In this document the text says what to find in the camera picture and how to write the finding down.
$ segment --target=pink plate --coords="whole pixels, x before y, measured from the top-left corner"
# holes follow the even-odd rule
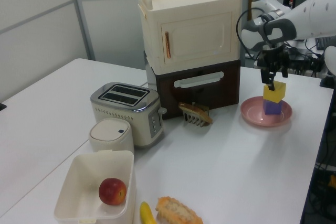
[[[274,127],[287,123],[292,116],[292,108],[285,101],[282,101],[280,115],[265,115],[263,102],[263,97],[252,97],[244,101],[240,106],[243,118],[252,124]]]

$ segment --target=toaster slot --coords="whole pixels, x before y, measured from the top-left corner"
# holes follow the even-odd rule
[[[139,89],[130,89],[122,86],[114,86],[111,91],[123,93],[123,94],[129,94],[133,95],[135,97],[143,97],[146,95],[148,92],[145,90],[139,90]]]
[[[102,98],[104,100],[108,100],[112,102],[122,102],[128,105],[133,105],[138,101],[138,99],[131,98],[131,97],[124,97],[123,95],[118,95],[115,93],[106,93]]]

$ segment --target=toast slice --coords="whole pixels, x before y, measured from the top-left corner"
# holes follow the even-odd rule
[[[155,210],[159,217],[170,224],[203,224],[197,214],[186,205],[171,197],[159,198]]]

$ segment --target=apple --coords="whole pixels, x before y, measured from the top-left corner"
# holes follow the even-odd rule
[[[126,185],[118,178],[106,178],[99,186],[99,198],[107,205],[120,205],[126,198]]]

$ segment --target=small white canister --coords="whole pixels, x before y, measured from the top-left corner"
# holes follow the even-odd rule
[[[123,119],[106,118],[98,122],[91,129],[89,140],[95,152],[128,150],[134,153],[132,128]]]

